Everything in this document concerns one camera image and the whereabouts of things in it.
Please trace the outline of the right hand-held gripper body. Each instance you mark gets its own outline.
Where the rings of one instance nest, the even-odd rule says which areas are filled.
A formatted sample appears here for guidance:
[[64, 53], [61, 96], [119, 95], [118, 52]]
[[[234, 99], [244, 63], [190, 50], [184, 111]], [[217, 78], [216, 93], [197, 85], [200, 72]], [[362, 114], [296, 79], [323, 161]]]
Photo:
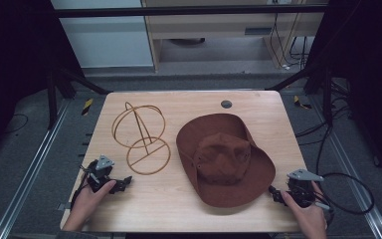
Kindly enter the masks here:
[[297, 169], [287, 176], [289, 195], [300, 207], [310, 206], [315, 201], [312, 182], [321, 182], [324, 178], [306, 169]]

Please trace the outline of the yellow black striped tape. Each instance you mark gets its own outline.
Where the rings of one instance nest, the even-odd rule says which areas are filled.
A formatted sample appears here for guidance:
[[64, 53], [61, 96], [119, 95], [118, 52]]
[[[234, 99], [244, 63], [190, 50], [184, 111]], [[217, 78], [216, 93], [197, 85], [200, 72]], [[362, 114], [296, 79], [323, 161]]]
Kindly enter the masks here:
[[94, 102], [94, 99], [87, 99], [82, 109], [81, 115], [86, 116]]
[[307, 96], [294, 96], [293, 97], [293, 103], [300, 108], [310, 110], [311, 109], [311, 103]]

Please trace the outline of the aluminium floor rail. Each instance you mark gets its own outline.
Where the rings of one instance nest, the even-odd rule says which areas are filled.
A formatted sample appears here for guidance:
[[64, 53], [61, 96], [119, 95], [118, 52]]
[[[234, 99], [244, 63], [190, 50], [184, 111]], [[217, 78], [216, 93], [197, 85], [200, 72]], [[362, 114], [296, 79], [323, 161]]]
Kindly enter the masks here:
[[319, 172], [320, 156], [326, 142], [331, 146], [335, 154], [337, 164], [340, 167], [340, 173], [351, 189], [351, 193], [360, 209], [360, 214], [366, 219], [374, 238], [382, 239], [382, 214], [375, 204], [375, 199], [370, 188], [362, 181], [362, 177], [351, 163], [341, 140], [333, 131], [332, 126], [328, 125], [326, 127], [326, 133], [321, 140], [320, 150], [316, 158], [315, 171]]
[[39, 148], [37, 149], [32, 162], [30, 163], [23, 179], [21, 180], [14, 196], [5, 213], [0, 219], [0, 239], [7, 239], [12, 227], [17, 220], [21, 209], [31, 191], [33, 184], [45, 162], [49, 150], [51, 149], [54, 140], [65, 120], [67, 110], [71, 102], [69, 100], [62, 100], [61, 106], [57, 111], [57, 119], [54, 125], [47, 130]]

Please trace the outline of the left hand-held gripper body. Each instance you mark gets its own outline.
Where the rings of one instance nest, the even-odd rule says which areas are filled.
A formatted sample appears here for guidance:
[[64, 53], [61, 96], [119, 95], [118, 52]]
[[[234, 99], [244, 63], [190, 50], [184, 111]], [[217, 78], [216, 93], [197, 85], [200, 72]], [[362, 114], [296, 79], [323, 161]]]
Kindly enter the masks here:
[[88, 168], [88, 185], [93, 192], [98, 192], [107, 182], [110, 181], [109, 175], [112, 171], [114, 162], [101, 155], [98, 159], [92, 161]]

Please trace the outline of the white cabinet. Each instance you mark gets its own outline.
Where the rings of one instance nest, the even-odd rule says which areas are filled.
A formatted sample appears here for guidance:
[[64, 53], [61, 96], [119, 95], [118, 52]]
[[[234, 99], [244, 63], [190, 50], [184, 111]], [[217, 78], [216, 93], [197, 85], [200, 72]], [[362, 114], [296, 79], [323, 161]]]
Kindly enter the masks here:
[[[56, 10], [133, 8], [140, 0], [51, 0]], [[144, 18], [61, 18], [83, 69], [152, 67]]]

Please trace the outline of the black frame crossbar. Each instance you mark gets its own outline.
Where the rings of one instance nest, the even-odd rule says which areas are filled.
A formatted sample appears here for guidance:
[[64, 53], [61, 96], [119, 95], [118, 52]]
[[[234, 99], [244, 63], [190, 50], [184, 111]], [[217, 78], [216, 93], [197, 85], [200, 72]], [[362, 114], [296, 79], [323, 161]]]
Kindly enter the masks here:
[[327, 4], [173, 6], [144, 8], [61, 9], [53, 10], [51, 11], [51, 14], [59, 18], [87, 18], [171, 15], [180, 16], [218, 14], [318, 13], [325, 12], [327, 9]]

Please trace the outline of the gold wire hat stand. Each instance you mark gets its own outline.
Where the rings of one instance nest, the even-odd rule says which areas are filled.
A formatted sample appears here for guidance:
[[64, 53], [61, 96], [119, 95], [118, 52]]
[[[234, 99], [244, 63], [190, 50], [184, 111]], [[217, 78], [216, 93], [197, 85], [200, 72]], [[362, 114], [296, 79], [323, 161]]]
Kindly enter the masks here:
[[164, 169], [171, 148], [162, 137], [167, 126], [162, 110], [154, 105], [124, 104], [111, 125], [114, 141], [125, 149], [127, 166], [140, 175], [152, 175]]

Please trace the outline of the light wooden desk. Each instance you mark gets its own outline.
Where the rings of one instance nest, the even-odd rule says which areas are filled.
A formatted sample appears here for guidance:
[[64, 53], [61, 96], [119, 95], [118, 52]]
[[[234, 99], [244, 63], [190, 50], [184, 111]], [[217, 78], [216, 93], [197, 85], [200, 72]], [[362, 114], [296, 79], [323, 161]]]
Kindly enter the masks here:
[[[326, 4], [328, 0], [140, 0], [144, 7], [215, 6], [215, 5], [290, 5]], [[147, 16], [147, 35], [153, 65], [159, 67], [162, 42], [167, 39], [226, 37], [262, 38], [278, 68], [289, 58], [291, 42], [296, 37], [316, 35], [323, 14], [268, 13], [226, 15]]]

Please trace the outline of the person's right hand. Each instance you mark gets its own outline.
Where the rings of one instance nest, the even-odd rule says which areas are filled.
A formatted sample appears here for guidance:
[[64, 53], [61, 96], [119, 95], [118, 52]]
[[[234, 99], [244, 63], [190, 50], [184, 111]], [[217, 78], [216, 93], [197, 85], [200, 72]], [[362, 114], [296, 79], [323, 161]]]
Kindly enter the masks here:
[[323, 230], [326, 232], [327, 223], [323, 210], [320, 207], [311, 205], [306, 208], [301, 208], [286, 191], [282, 191], [281, 194], [287, 207], [295, 217], [297, 225], [303, 235], [304, 232], [314, 230]]

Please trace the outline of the person's left hand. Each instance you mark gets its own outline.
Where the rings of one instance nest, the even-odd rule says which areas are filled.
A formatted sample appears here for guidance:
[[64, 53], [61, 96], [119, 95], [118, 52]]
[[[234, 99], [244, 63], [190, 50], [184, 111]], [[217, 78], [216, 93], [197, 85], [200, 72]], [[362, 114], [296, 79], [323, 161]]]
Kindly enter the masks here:
[[77, 196], [74, 207], [68, 218], [81, 219], [85, 223], [95, 213], [102, 200], [115, 186], [115, 180], [106, 183], [98, 192], [93, 192], [89, 186], [83, 188]]

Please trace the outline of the brown brimmed hat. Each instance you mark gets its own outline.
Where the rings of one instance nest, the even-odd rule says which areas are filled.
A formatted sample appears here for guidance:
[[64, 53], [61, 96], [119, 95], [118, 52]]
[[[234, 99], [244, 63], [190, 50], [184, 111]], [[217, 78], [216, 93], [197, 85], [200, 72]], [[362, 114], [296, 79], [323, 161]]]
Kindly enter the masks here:
[[196, 193], [210, 206], [231, 208], [250, 203], [276, 177], [272, 160], [235, 115], [190, 120], [179, 130], [176, 145]]

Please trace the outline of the black metal stand leg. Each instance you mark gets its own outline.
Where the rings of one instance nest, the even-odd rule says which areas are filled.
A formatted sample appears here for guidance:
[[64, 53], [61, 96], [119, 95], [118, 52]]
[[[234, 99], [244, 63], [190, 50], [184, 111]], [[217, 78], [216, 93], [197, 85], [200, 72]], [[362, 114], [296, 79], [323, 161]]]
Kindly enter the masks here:
[[82, 86], [92, 90], [100, 95], [109, 94], [109, 90], [101, 88], [92, 82], [88, 81], [85, 77], [70, 72], [67, 69], [53, 68], [46, 73], [47, 90], [48, 90], [48, 106], [49, 106], [49, 124], [48, 129], [51, 129], [58, 119], [57, 113], [57, 98], [56, 90], [59, 90], [64, 99], [72, 99], [76, 95], [71, 81], [77, 82]]
[[266, 91], [280, 91], [286, 86], [291, 85], [301, 78], [308, 78], [305, 84], [304, 91], [307, 94], [313, 94], [317, 91], [319, 86], [322, 86], [322, 115], [327, 125], [333, 125], [332, 111], [331, 111], [331, 68], [321, 66], [308, 66], [300, 70], [296, 74], [290, 76], [284, 81], [266, 88]]

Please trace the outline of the black curtain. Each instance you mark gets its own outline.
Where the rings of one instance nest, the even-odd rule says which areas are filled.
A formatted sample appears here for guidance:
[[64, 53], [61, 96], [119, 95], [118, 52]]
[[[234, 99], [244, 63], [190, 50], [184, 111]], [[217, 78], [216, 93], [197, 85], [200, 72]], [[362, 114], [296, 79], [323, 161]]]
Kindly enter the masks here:
[[34, 50], [36, 37], [49, 44], [60, 66], [83, 73], [60, 20], [37, 14], [53, 8], [51, 0], [0, 0], [0, 137], [16, 104], [47, 87], [45, 64]]
[[382, 164], [382, 0], [328, 0], [308, 61], [313, 63], [331, 37], [332, 75], [349, 82], [355, 118]]

